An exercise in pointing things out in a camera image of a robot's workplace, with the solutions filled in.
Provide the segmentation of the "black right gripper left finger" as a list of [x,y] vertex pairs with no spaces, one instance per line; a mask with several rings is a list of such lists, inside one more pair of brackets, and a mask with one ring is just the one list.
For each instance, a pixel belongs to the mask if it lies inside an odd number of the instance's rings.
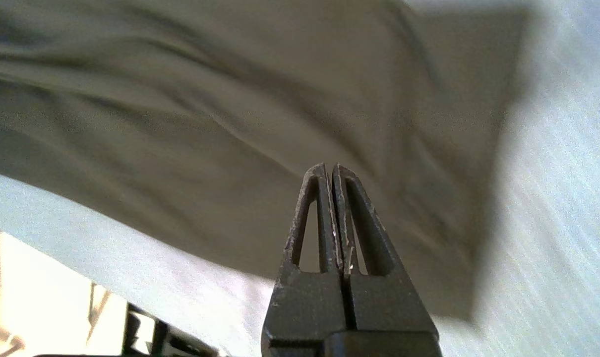
[[[300,268],[310,205],[317,206],[319,271]],[[261,332],[262,355],[320,355],[323,341],[346,329],[342,253],[329,174],[306,171]]]

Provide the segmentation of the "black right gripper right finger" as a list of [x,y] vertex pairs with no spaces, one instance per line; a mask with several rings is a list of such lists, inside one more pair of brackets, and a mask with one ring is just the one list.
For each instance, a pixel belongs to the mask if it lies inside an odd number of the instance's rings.
[[438,348],[439,334],[361,179],[332,172],[348,327],[380,348]]

